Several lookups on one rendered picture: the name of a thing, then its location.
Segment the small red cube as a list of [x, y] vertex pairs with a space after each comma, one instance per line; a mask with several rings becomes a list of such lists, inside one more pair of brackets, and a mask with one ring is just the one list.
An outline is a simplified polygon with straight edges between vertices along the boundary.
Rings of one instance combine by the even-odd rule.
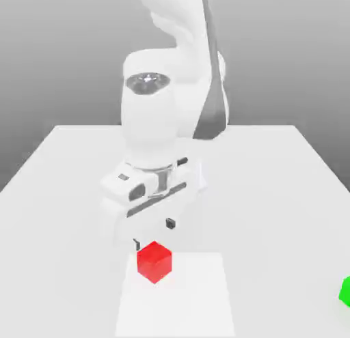
[[156, 241], [137, 252], [137, 271], [151, 283], [158, 283], [172, 271], [172, 252]]

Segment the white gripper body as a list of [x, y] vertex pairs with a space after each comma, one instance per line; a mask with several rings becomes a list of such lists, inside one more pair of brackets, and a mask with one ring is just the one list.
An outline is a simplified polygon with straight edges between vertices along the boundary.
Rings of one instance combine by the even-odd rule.
[[183, 161], [172, 172], [172, 181], [166, 191], [116, 204], [116, 242], [130, 245], [132, 238], [137, 238], [141, 246], [154, 240], [165, 242], [169, 233], [165, 228], [165, 219], [175, 219], [178, 227], [181, 215], [205, 188], [202, 161]]

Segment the small green cube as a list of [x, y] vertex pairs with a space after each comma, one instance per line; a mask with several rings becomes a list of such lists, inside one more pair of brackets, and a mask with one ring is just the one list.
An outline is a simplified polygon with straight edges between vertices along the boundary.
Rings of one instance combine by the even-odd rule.
[[338, 299], [343, 304], [350, 307], [350, 276], [343, 279]]

